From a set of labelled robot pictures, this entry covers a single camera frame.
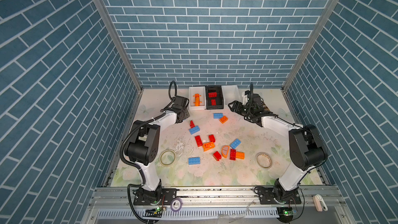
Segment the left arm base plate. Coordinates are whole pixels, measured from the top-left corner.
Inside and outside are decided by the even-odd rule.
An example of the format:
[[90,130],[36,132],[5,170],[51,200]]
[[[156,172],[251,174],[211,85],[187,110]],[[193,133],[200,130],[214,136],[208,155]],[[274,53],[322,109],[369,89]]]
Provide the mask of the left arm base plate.
[[176,188],[159,188],[155,191],[148,191],[139,188],[134,197],[134,205],[165,205],[170,206],[172,201],[177,197]]

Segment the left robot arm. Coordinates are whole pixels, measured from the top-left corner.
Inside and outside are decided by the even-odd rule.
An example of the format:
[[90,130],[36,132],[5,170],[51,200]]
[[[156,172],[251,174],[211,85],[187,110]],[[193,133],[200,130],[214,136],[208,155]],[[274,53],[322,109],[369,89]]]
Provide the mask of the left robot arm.
[[152,164],[158,154],[160,134],[171,125],[181,123],[190,117],[188,105],[188,98],[173,97],[161,110],[160,115],[146,121],[135,121],[122,142],[119,150],[120,160],[138,169],[142,181],[140,188],[143,190],[155,192],[161,188],[161,180]]

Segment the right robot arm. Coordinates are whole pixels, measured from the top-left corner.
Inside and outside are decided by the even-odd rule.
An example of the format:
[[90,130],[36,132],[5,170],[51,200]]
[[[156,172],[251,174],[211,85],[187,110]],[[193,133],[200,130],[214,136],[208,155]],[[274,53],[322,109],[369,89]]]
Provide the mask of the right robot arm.
[[252,89],[245,91],[243,99],[243,102],[233,101],[228,104],[231,112],[288,139],[291,162],[283,175],[275,181],[274,192],[279,196],[293,193],[311,170],[326,162],[329,150],[325,141],[315,125],[291,123],[270,111],[263,98]]

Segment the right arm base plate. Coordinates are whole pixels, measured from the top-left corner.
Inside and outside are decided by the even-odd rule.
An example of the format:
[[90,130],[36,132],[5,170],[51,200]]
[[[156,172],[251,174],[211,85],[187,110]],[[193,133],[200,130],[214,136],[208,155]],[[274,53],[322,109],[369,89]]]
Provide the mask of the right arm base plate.
[[285,191],[282,187],[263,187],[256,186],[253,191],[258,195],[260,204],[301,204],[302,200],[298,193],[298,190]]

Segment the orange long lego chassis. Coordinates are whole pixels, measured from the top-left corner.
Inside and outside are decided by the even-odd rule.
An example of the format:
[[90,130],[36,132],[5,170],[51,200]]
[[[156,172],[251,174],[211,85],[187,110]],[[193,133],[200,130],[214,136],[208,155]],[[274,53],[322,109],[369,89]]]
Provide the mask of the orange long lego chassis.
[[202,105],[201,95],[196,93],[193,97],[194,97],[194,106],[195,107],[201,106]]

